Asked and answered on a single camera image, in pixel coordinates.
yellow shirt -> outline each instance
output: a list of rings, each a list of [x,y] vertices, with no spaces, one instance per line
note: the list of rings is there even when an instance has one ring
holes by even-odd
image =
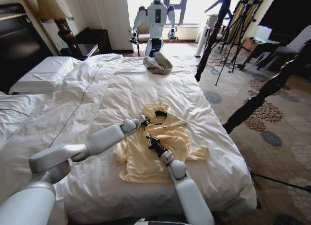
[[[167,117],[157,117],[155,112],[167,113]],[[206,160],[208,148],[200,146],[190,149],[190,140],[183,126],[186,122],[171,112],[167,104],[146,104],[142,113],[150,119],[148,126],[142,126],[133,135],[126,137],[113,149],[113,158],[118,164],[126,164],[119,176],[124,181],[139,183],[169,184],[167,168],[162,164],[154,150],[148,149],[146,133],[160,138],[160,144],[170,150],[175,159]]]

bright window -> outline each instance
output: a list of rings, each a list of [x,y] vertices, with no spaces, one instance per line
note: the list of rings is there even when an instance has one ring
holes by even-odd
[[[187,0],[187,6],[184,16],[184,24],[189,23],[205,23],[207,15],[218,14],[221,4],[211,9],[207,14],[204,11],[218,0]],[[239,0],[231,0],[230,11],[233,13]]]
[[[154,0],[127,0],[128,3],[128,12],[130,17],[130,24],[134,24],[134,19],[137,15],[139,7],[142,5],[147,8]],[[176,24],[202,24],[207,20],[207,15],[218,14],[221,4],[218,4],[207,14],[204,14],[204,11],[214,4],[217,0],[169,0],[170,3],[175,4],[175,23]],[[239,0],[232,0],[230,5],[230,11],[233,13]]]

white pillow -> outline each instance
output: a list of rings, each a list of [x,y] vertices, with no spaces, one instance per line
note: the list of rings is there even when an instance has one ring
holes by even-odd
[[[50,56],[19,79],[9,91],[13,93],[42,94],[54,91],[65,77],[81,61],[70,56]]]
[[[0,95],[0,150],[8,138],[36,114],[47,95]]]

grey cloth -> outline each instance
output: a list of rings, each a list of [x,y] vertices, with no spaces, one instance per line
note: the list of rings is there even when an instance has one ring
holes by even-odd
[[[151,73],[157,74],[168,74],[173,68],[170,61],[160,52],[155,52],[154,57],[146,56],[143,64]]]

patterned carpet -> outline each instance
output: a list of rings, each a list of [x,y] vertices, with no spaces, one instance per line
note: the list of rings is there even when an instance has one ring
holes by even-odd
[[[163,53],[173,64],[193,68],[195,43],[165,43]],[[238,62],[246,57],[241,52]],[[252,61],[245,71],[228,73],[225,67],[217,86],[221,55],[217,47],[209,57],[199,83],[219,120],[224,123],[276,72],[256,70]],[[230,134],[251,172],[302,187],[311,187],[311,85],[292,76],[285,87],[268,97],[243,124]],[[311,193],[263,178],[253,177],[259,209],[227,222],[226,225],[308,225],[311,224]]]

